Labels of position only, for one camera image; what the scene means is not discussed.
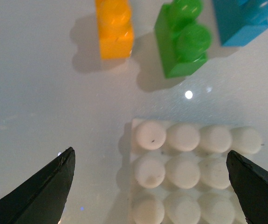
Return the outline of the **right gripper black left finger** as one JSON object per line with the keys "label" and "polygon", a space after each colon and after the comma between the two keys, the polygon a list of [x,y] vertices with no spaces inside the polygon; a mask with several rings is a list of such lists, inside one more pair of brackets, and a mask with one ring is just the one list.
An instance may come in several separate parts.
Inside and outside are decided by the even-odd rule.
{"label": "right gripper black left finger", "polygon": [[0,224],[59,223],[72,185],[75,151],[66,149],[0,199]]}

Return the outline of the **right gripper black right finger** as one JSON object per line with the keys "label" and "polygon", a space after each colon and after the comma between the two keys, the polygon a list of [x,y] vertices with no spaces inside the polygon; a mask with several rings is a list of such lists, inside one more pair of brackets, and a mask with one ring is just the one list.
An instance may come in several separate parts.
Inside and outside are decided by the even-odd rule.
{"label": "right gripper black right finger", "polygon": [[226,165],[247,223],[268,224],[268,171],[234,150]]}

